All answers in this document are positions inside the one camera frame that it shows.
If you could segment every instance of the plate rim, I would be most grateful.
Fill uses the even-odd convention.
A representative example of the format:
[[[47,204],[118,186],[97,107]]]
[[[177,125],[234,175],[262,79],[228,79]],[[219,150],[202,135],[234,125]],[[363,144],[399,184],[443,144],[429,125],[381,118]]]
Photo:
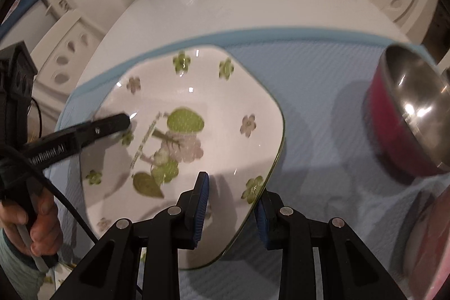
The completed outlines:
[[[195,270],[195,269],[201,269],[204,267],[208,267],[210,265],[212,265],[214,262],[218,261],[220,258],[223,257],[223,255],[231,248],[231,246],[235,243],[236,239],[238,238],[239,234],[241,233],[242,229],[244,228],[245,223],[247,222],[248,218],[250,217],[250,215],[253,213],[253,210],[256,206],[256,204],[258,203],[262,192],[265,190],[266,185],[269,181],[269,179],[272,176],[272,173],[278,163],[278,160],[280,158],[281,152],[283,150],[284,147],[284,142],[285,142],[285,133],[286,133],[286,120],[284,118],[284,114],[283,114],[283,110],[281,109],[280,104],[278,103],[277,99],[272,95],[272,93],[266,88],[266,86],[261,83],[261,81],[255,77],[246,67],[244,67],[239,60],[237,60],[234,55],[232,55],[230,52],[228,52],[226,49],[218,46],[218,45],[213,45],[213,44],[201,44],[201,45],[193,45],[193,46],[189,46],[186,48],[181,48],[181,49],[177,49],[174,51],[170,51],[170,52],[165,52],[164,54],[160,54],[160,55],[155,55],[153,57],[149,57],[147,59],[141,60],[137,63],[135,63],[134,65],[130,66],[127,70],[125,70],[118,78],[117,81],[120,81],[120,79],[127,73],[129,72],[131,69],[133,69],[134,67],[138,66],[139,64],[143,64],[146,63],[148,61],[152,61],[154,59],[163,59],[163,58],[168,58],[170,57],[172,54],[176,54],[177,52],[181,51],[181,50],[188,50],[188,49],[201,49],[201,48],[215,48],[218,49],[222,52],[224,52],[225,54],[227,54],[227,56],[233,61],[233,63],[237,63],[242,70],[244,70],[249,76],[251,76],[256,83],[267,93],[267,95],[271,98],[271,100],[275,103],[276,107],[278,108],[278,111],[281,114],[281,119],[283,121],[283,132],[281,135],[281,141],[280,141],[280,146],[278,147],[278,151],[277,151],[277,155],[275,157],[274,162],[272,163],[271,169],[269,170],[266,179],[264,180],[264,183],[261,187],[261,189],[258,192],[258,195],[256,196],[255,201],[253,201],[250,210],[248,211],[248,214],[246,215],[245,219],[242,221],[242,224],[239,226],[239,228],[236,230],[235,234],[233,235],[233,237],[231,238],[231,240],[228,242],[228,244],[225,246],[225,248],[222,250],[222,252],[220,252],[216,257],[214,257],[214,259],[210,260],[209,262],[207,262],[204,265],[201,266],[197,266],[197,267],[191,267],[188,269],[180,269],[178,268],[178,270],[181,271],[191,271],[191,270]],[[98,108],[95,110],[95,112],[92,113],[91,117],[93,118],[95,116],[95,114],[100,110],[100,108],[102,107],[103,103],[106,101],[106,99],[108,98],[109,94],[111,93],[111,91],[114,89],[115,84],[111,87],[111,90],[108,92],[108,94],[105,96],[105,98],[102,100],[102,102],[100,103],[100,105],[98,106]],[[82,170],[80,169],[80,178],[82,178]]]

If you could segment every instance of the red pot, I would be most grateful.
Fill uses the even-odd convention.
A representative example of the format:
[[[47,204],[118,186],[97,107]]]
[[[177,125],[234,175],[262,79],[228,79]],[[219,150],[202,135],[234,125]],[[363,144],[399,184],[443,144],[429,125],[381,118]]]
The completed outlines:
[[[383,52],[370,109],[377,139],[397,167],[420,177],[450,171],[449,85],[421,56],[400,45]]]

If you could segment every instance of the screw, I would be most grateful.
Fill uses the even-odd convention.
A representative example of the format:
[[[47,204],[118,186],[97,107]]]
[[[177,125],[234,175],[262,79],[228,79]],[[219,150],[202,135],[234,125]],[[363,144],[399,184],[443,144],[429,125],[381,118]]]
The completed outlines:
[[[118,227],[119,229],[125,229],[128,225],[130,225],[130,222],[127,219],[120,219],[116,223],[116,227]]]
[[[169,215],[178,215],[181,212],[181,208],[178,206],[171,206],[167,209]]]
[[[283,206],[280,208],[280,214],[284,216],[290,216],[294,213],[294,210],[292,210],[289,206]]]
[[[343,221],[341,218],[334,218],[331,223],[335,227],[343,227],[345,225],[345,221]]]

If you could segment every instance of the sleeve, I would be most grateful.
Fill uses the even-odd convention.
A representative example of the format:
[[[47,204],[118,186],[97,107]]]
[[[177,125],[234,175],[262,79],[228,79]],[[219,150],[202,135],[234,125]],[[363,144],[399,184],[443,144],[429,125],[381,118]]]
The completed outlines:
[[[45,273],[37,270],[34,261],[19,252],[6,236],[0,235],[0,265],[22,300],[37,300]]]

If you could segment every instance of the white ceramic plate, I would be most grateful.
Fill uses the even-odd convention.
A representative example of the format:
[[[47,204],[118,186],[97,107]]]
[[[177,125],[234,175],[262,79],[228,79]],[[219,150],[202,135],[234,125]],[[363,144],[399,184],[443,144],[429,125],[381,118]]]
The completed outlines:
[[[101,236],[120,218],[152,218],[206,171],[202,239],[194,251],[179,251],[179,267],[213,262],[239,233],[280,154],[284,119],[276,101],[224,50],[199,46],[128,70],[94,118],[120,112],[129,114],[131,130],[82,152],[91,226]]]

